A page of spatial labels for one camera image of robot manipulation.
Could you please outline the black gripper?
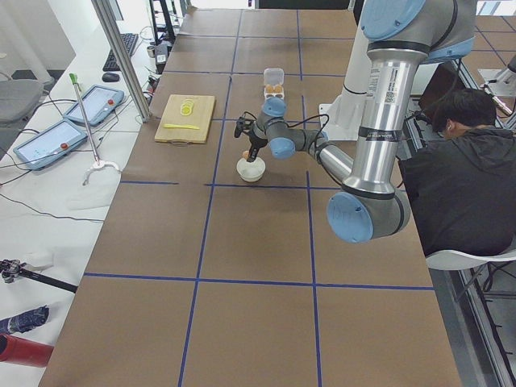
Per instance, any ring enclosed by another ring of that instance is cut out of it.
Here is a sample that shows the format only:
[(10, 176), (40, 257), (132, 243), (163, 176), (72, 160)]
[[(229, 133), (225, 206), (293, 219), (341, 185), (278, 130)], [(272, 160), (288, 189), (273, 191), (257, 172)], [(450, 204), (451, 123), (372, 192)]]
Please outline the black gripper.
[(249, 131), (249, 141), (251, 147), (248, 151), (247, 162), (254, 162), (258, 157), (259, 150), (268, 144), (268, 138), (262, 131)]

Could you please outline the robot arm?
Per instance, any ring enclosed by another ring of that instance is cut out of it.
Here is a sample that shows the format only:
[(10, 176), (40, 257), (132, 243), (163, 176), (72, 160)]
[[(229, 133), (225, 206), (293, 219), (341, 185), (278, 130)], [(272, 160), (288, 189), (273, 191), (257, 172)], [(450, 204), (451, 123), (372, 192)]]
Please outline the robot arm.
[(356, 155), (350, 157), (320, 130), (290, 127), (285, 102), (271, 97), (253, 123), (235, 129), (236, 135), (248, 134), (248, 161), (264, 147), (280, 160), (307, 152), (341, 185), (327, 205), (328, 222), (339, 238), (363, 243), (399, 232), (410, 219), (410, 204), (390, 179), (414, 76), (421, 64), (466, 56), (475, 17), (474, 1), (365, 2), (359, 27), (372, 67)]

